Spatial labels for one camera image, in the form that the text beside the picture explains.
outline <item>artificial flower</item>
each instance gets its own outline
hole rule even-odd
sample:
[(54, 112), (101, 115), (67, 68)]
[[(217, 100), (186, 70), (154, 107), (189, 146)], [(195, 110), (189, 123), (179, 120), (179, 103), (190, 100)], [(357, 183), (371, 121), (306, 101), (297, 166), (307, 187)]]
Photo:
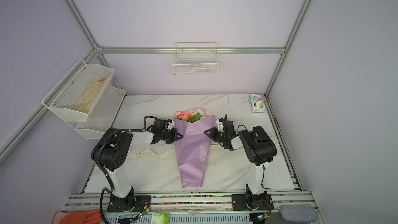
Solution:
[(200, 115), (205, 115), (205, 111), (202, 108), (195, 108), (195, 110), (193, 110), (193, 112), (195, 114), (200, 113)]
[(182, 120), (188, 120), (192, 116), (188, 112), (182, 112), (181, 114), (178, 115), (178, 117), (180, 117)]

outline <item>beige cloth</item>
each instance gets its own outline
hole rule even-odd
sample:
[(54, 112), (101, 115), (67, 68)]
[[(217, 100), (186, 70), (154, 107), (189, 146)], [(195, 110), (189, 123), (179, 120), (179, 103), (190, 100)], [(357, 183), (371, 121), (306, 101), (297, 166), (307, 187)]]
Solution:
[(86, 90), (72, 109), (78, 112), (88, 113), (108, 79), (109, 75), (107, 77), (96, 78), (88, 84)]

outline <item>mounting plate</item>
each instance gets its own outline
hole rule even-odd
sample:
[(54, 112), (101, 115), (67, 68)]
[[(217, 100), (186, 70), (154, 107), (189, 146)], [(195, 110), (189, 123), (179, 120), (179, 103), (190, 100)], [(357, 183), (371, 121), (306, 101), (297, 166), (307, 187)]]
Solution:
[[(150, 195), (136, 195), (135, 196), (135, 205), (132, 208), (131, 211), (129, 212), (142, 212), (144, 211), (144, 207), (145, 205), (150, 206), (150, 201), (151, 201), (152, 196)], [(108, 205), (108, 209), (107, 209), (108, 213), (123, 213), (125, 211), (123, 211), (121, 209), (121, 205), (119, 205), (117, 202), (114, 201), (110, 201), (109, 205)]]
[[(265, 202), (270, 206), (270, 210), (274, 210), (273, 207), (273, 202), (270, 194), (266, 195)], [(233, 194), (232, 195), (232, 209), (234, 211), (242, 211), (242, 210), (249, 210), (249, 208), (246, 207), (247, 202), (246, 202), (246, 197), (245, 194)], [(265, 205), (265, 203), (261, 204), (260, 207), (257, 209), (253, 209), (253, 211), (257, 210), (268, 210), (268, 206)]]

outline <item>white flower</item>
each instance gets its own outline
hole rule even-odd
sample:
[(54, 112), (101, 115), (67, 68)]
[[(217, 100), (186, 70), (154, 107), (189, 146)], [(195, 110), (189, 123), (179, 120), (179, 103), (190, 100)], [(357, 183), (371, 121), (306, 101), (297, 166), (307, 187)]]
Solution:
[(205, 115), (205, 111), (202, 108), (195, 108), (195, 110), (193, 110), (193, 112), (195, 112), (195, 114), (200, 113), (200, 115), (202, 115), (202, 116)]

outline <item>pink rose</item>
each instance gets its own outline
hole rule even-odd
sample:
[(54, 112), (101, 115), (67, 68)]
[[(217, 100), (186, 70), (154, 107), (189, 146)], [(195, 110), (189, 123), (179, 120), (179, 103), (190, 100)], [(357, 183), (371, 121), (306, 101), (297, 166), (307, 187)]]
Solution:
[(176, 112), (176, 117), (182, 120), (190, 119), (192, 116), (188, 112)]

